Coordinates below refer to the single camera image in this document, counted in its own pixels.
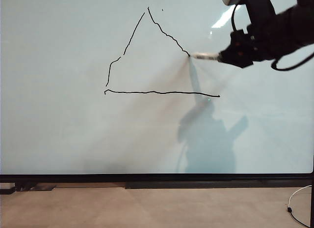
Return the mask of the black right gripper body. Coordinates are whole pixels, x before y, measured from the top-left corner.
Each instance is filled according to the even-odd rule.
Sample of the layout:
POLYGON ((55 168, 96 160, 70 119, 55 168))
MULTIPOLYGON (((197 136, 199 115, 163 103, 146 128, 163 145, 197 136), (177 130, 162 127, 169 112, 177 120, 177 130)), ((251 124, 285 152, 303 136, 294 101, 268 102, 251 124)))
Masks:
POLYGON ((265 20, 252 20, 247 27, 252 51, 250 57, 253 61, 264 61, 281 58, 282 38, 284 33, 284 17, 271 16, 265 20))

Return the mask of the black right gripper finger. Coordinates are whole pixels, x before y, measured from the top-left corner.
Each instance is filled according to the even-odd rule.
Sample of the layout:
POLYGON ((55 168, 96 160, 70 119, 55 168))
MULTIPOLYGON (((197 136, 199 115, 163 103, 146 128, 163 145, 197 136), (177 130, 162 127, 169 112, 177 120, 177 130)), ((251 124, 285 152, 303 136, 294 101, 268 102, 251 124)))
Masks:
POLYGON ((245 33, 242 29, 231 32, 231 45, 233 46, 248 46, 250 45, 249 34, 245 33))
POLYGON ((230 44, 226 49, 219 52, 219 62, 232 66, 245 68, 253 65, 252 59, 240 43, 230 44))

